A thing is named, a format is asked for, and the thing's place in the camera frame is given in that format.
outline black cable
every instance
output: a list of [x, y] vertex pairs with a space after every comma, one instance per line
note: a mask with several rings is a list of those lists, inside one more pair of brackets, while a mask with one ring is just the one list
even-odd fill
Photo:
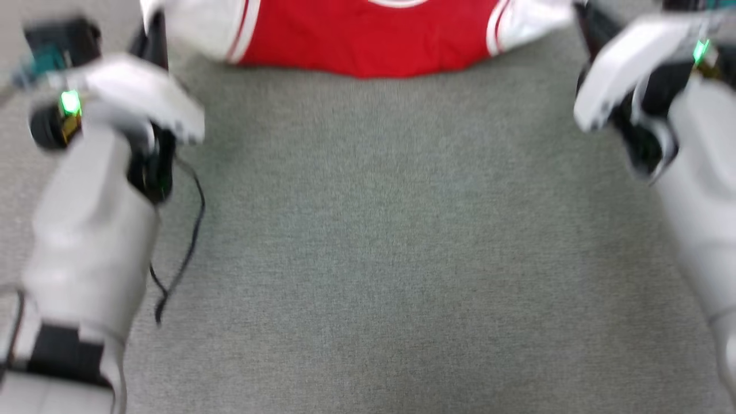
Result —
[[153, 283], [158, 286], [158, 289], [161, 291], [161, 296], [169, 296], [169, 291], [166, 290], [165, 287], [163, 287], [163, 283], [161, 283], [161, 280], [156, 275], [156, 271], [153, 270], [153, 263], [151, 263], [148, 267], [148, 270], [151, 272], [151, 279], [153, 279]]
[[205, 192], [202, 190], [202, 184], [199, 182], [199, 178], [197, 177], [197, 173], [194, 171], [194, 169], [184, 162], [181, 158], [178, 156], [174, 157], [174, 160], [176, 161], [176, 164], [179, 168], [181, 168], [184, 173], [189, 175], [193, 180], [194, 183], [197, 185], [197, 191], [199, 191], [199, 200], [200, 200], [200, 206], [199, 206], [199, 214], [197, 215], [197, 221], [194, 222], [194, 229], [191, 232], [191, 241], [189, 243], [189, 249], [187, 249], [186, 255], [184, 256], [184, 260], [182, 261], [181, 267], [179, 267], [179, 271], [177, 272], [176, 276], [174, 276], [174, 279], [171, 281], [171, 284], [169, 285], [168, 289], [165, 289], [163, 287], [163, 284], [158, 280], [158, 277], [155, 275], [155, 272], [153, 271], [153, 266], [151, 266], [151, 277], [153, 277], [154, 282], [158, 285], [158, 287], [161, 289], [162, 295], [161, 298], [158, 300], [158, 303], [156, 304], [156, 311], [155, 311], [155, 317], [156, 317], [156, 324], [159, 326], [161, 325], [161, 317], [163, 315], [163, 310], [166, 308], [166, 303], [169, 301], [169, 298], [174, 293], [176, 288], [179, 286], [179, 283], [182, 281], [182, 278], [184, 277], [184, 272], [186, 271], [187, 266], [189, 266], [189, 262], [191, 261], [192, 256], [194, 255], [194, 250], [197, 248], [197, 239], [199, 238], [199, 227], [202, 224], [202, 219], [205, 217], [205, 210], [207, 208], [207, 203], [205, 202]]
[[5, 377], [5, 372], [10, 368], [11, 364], [15, 360], [15, 342], [18, 340], [18, 334], [21, 331], [21, 322], [23, 321], [23, 313], [26, 309], [26, 294], [20, 287], [13, 287], [15, 293], [18, 295], [18, 312], [15, 315], [15, 322], [13, 323], [13, 330], [10, 334], [10, 342], [7, 345], [7, 354], [5, 355], [5, 361], [0, 365], [0, 382]]

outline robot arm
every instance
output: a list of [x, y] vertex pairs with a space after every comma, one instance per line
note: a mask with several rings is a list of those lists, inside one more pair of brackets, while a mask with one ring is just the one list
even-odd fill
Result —
[[594, 4], [578, 5], [592, 64], [578, 82], [576, 121], [589, 131], [611, 119], [632, 164], [648, 166], [638, 172], [659, 195], [736, 404], [736, 92], [723, 79], [708, 79], [718, 70], [703, 70], [710, 63], [696, 56], [723, 15], [668, 14], [602, 30], [591, 27], [600, 14]]
[[37, 143], [66, 153], [34, 215], [18, 335], [0, 342], [12, 357], [0, 413], [126, 411], [124, 349], [146, 290], [157, 205], [171, 191], [176, 145], [205, 133], [204, 110], [166, 70], [163, 16], [154, 20], [134, 55], [51, 76], [83, 97], [72, 113], [56, 102], [33, 117]]

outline white stripe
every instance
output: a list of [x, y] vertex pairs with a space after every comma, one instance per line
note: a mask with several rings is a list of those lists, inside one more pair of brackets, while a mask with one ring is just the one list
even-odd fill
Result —
[[255, 22], [258, 20], [258, 11], [261, 8], [261, 0], [249, 0], [248, 8], [245, 11], [245, 21], [243, 22], [243, 30], [238, 39], [238, 45], [235, 47], [233, 56], [230, 57], [231, 63], [238, 63], [243, 59], [245, 52], [248, 51], [250, 41], [253, 39], [255, 31]]
[[395, 9], [403, 9], [406, 7], [419, 6], [427, 0], [368, 0], [371, 3], [376, 3], [379, 6], [393, 7]]
[[496, 22], [500, 17], [501, 11], [509, 1], [511, 0], [499, 1], [491, 13], [491, 18], [488, 20], [488, 28], [486, 29], [486, 45], [488, 46], [488, 53], [491, 54], [491, 57], [498, 55], [499, 53], [497, 44], [498, 40], [496, 39]]

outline red jersey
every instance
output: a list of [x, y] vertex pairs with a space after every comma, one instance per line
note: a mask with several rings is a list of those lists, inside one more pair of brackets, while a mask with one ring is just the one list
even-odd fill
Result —
[[[260, 4], [254, 7], [253, 2]], [[498, 22], [508, 3], [245, 0], [241, 28], [228, 60], [358, 77], [408, 77], [464, 69], [494, 52], [489, 42], [496, 43]], [[249, 13], [258, 14], [253, 27]]]

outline green led light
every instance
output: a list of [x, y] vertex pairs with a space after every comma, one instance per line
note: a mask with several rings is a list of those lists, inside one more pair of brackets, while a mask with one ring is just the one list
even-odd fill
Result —
[[61, 108], [67, 115], [79, 113], [82, 110], [82, 101], [77, 91], [66, 91], [61, 94]]
[[698, 44], [696, 44], [695, 50], [693, 50], [693, 59], [695, 59], [696, 65], [703, 61], [705, 54], [708, 52], [708, 46], [710, 46], [710, 39], [706, 40], [705, 43], [698, 41]]

